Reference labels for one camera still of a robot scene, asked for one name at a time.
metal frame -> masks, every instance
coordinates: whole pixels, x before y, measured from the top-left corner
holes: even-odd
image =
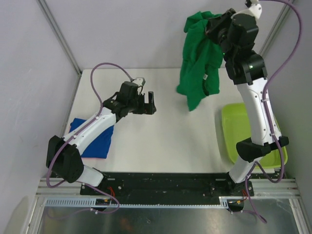
[[[60,182],[61,178],[51,178],[51,183]],[[253,199],[289,199],[293,216],[301,234],[312,233],[311,225],[304,209],[300,192],[295,179],[283,179],[278,184],[272,184],[267,179],[251,179],[253,183]],[[64,182],[59,187],[50,189],[46,186],[46,179],[40,180],[36,199],[33,203],[33,213],[28,220],[29,225],[24,230],[24,234],[36,234],[39,230],[41,217],[45,206],[49,207],[90,207],[95,198],[106,198],[106,196],[83,196],[80,195],[81,184]],[[227,199],[241,199],[241,197],[221,196],[218,206],[181,206],[181,208],[202,208],[202,209],[226,209]],[[126,208],[144,208],[152,206],[132,206],[124,205]],[[167,208],[166,206],[154,206],[155,208]]]
[[[43,15],[45,16],[45,18],[47,19],[55,37],[57,38],[57,40],[59,41],[59,44],[61,45],[65,55],[68,57],[72,67],[74,68],[74,70],[77,72],[78,75],[81,74],[81,70],[76,62],[76,59],[72,53],[72,51],[70,50],[58,24],[56,23],[49,7],[48,4],[46,3],[45,0],[36,0],[40,9],[42,10]]]
[[[70,107],[68,108],[68,112],[66,114],[66,119],[65,119],[65,121],[63,123],[62,130],[61,130],[61,133],[60,133],[61,136],[65,135],[65,133],[66,133],[67,123],[68,123],[69,116],[70,116],[70,113],[72,111],[72,108],[74,106],[74,101],[75,101],[75,98],[76,98],[76,95],[77,95],[77,91],[78,91],[78,87],[79,87],[79,84],[80,84],[80,81],[81,81],[81,75],[82,75],[82,73],[78,74],[78,80],[76,81],[76,84],[75,84],[75,89],[74,89],[74,92],[73,92],[73,95],[72,95],[72,98],[71,98]]]
[[[289,2],[291,2],[292,4],[295,4],[297,0],[289,0]],[[281,28],[283,27],[287,17],[289,16],[291,12],[291,9],[289,6],[284,5],[281,12],[279,13],[271,31],[269,32],[269,35],[267,36],[267,38],[264,41],[263,46],[261,47],[259,54],[262,57],[265,57],[267,55],[267,52],[270,49],[270,46],[272,45],[272,43],[274,42],[274,40],[276,39],[279,31],[281,30]]]

metal surface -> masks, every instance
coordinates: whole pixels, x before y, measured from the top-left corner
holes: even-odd
[[[296,0],[289,0],[289,2],[295,4]],[[289,6],[284,5],[281,12],[279,13],[272,29],[269,32],[269,35],[264,41],[263,46],[261,47],[259,54],[262,57],[265,57],[270,46],[272,45],[273,41],[275,40],[276,36],[278,35],[280,29],[283,27],[288,15],[290,14],[292,10],[290,9]]]
[[[309,220],[306,219],[306,215],[304,214],[305,209],[301,199],[291,199],[290,205],[292,208],[293,216],[295,218],[298,230],[300,234],[311,233],[311,225]]]
[[[42,219],[42,214],[45,209],[46,199],[43,197],[38,197],[36,200],[35,209],[32,215],[31,222],[28,225],[27,234],[37,234],[39,230],[40,220]]]
[[[258,211],[268,220],[263,224],[251,214],[231,215],[225,209],[127,209],[113,214],[82,212],[65,220],[42,218],[39,234],[235,234],[299,233],[287,199],[255,200]],[[45,208],[53,217],[68,215],[79,208]]]
[[[44,16],[46,17],[49,25],[51,26],[53,33],[55,34],[57,40],[59,41],[64,53],[66,54],[66,56],[69,59],[71,65],[73,66],[73,68],[75,69],[77,74],[80,75],[81,70],[79,69],[78,64],[77,64],[77,62],[73,56],[73,53],[71,52],[62,32],[60,31],[59,26],[56,23],[47,3],[45,2],[45,0],[37,0],[37,3],[39,5],[40,9],[42,10]]]

lime green basket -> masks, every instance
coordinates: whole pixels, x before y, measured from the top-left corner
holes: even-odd
[[[223,107],[222,109],[222,128],[226,148],[230,160],[235,163],[238,157],[236,144],[251,136],[249,119],[244,103],[234,103]],[[286,147],[283,147],[285,163],[288,155]],[[263,168],[278,168],[281,166],[281,160],[278,150],[271,151],[260,160]]]

gray panel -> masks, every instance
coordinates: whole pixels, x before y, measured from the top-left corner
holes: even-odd
[[[105,61],[125,68],[177,68],[182,63],[184,24],[198,11],[245,9],[244,0],[47,0],[81,69]],[[258,52],[283,4],[261,2]]]
[[[82,212],[61,221],[44,217],[39,234],[210,234],[299,233],[288,200],[255,200],[268,220],[263,224],[251,214],[231,215],[225,209],[120,209],[113,214]],[[49,208],[54,217],[77,208]]]
[[[0,2],[0,233],[16,234],[47,170],[48,141],[63,129],[78,77],[36,1]]]

green cloth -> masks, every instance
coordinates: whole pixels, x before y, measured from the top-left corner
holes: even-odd
[[[187,36],[183,47],[180,84],[176,91],[187,96],[189,111],[194,110],[207,95],[220,92],[218,69],[223,54],[220,46],[212,43],[205,35],[208,18],[217,16],[220,14],[197,12],[188,17],[185,23],[184,32]]]

